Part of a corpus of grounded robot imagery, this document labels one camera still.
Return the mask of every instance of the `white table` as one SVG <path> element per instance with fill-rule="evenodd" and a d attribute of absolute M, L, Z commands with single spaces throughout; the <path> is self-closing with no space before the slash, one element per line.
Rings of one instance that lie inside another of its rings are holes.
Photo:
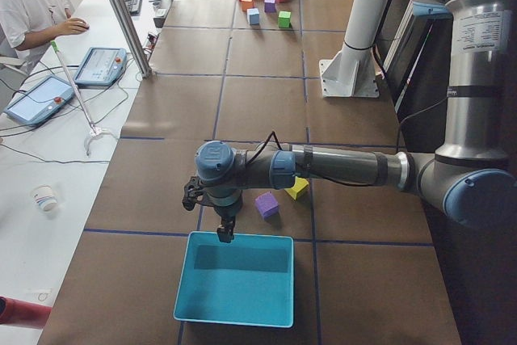
<path fill-rule="evenodd" d="M 84 0 L 74 16 L 84 18 L 90 24 L 90 30 L 79 36 L 56 39 L 67 64 L 78 65 L 92 46 L 128 50 L 108 0 Z M 144 0 L 140 15 L 133 17 L 142 44 L 148 32 L 156 33 L 153 17 L 152 4 Z M 42 62 L 48 67 L 60 64 L 51 48 Z M 43 68 L 38 65 L 34 72 Z M 23 88 L 30 87 L 47 74 L 30 78 Z M 57 75 L 65 78 L 62 71 Z M 120 135 L 140 80 L 137 65 L 130 61 L 120 80 L 120 87 L 124 88 L 128 97 L 99 126 Z M 126 98 L 120 87 L 113 86 L 86 103 L 93 120 L 100 119 Z M 86 100 L 99 92 L 83 90 L 82 97 Z M 58 115 L 69 109 L 63 108 Z M 5 114 L 0 115 L 0 128 L 16 125 Z M 0 129 L 0 134 L 18 133 L 25 129 Z M 50 120 L 33 132 L 5 137 L 3 144 L 48 160 L 109 161 L 116 147 L 116 139 L 102 137 L 94 140 L 90 145 L 91 154 L 87 157 L 84 140 L 89 136 L 89 131 L 85 116 L 76 109 L 68 115 Z M 43 163 L 0 147 L 0 295 L 53 305 L 107 166 L 107 163 Z M 57 195 L 58 206 L 50 212 L 40 211 L 30 197 L 30 191 L 43 184 L 51 186 Z M 4 325 L 0 326 L 0 343 L 32 345 L 37 343 L 40 334 L 41 330 Z"/>

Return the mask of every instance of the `green cube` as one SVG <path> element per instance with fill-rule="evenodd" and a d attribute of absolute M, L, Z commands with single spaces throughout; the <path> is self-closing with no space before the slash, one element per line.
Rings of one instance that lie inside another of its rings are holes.
<path fill-rule="evenodd" d="M 283 28 L 291 27 L 291 12 L 281 11 L 278 14 L 278 27 L 283 27 Z"/>

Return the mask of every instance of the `man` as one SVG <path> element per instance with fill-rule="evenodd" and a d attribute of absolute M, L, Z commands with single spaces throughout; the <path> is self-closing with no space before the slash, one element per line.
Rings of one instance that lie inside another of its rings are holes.
<path fill-rule="evenodd" d="M 0 25 L 30 72 L 58 36 L 81 34 L 88 23 L 71 18 L 68 0 L 0 0 Z"/>

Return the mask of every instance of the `red cup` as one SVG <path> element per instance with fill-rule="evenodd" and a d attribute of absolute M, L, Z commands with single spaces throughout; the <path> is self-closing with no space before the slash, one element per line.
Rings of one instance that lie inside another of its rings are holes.
<path fill-rule="evenodd" d="M 0 297 L 0 324 L 43 329 L 52 307 Z"/>

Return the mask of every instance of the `blue tray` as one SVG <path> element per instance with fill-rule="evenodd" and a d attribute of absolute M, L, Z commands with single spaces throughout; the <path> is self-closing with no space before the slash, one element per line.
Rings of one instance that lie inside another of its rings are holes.
<path fill-rule="evenodd" d="M 192 232 L 179 281 L 179 321 L 291 327 L 294 306 L 292 238 Z"/>

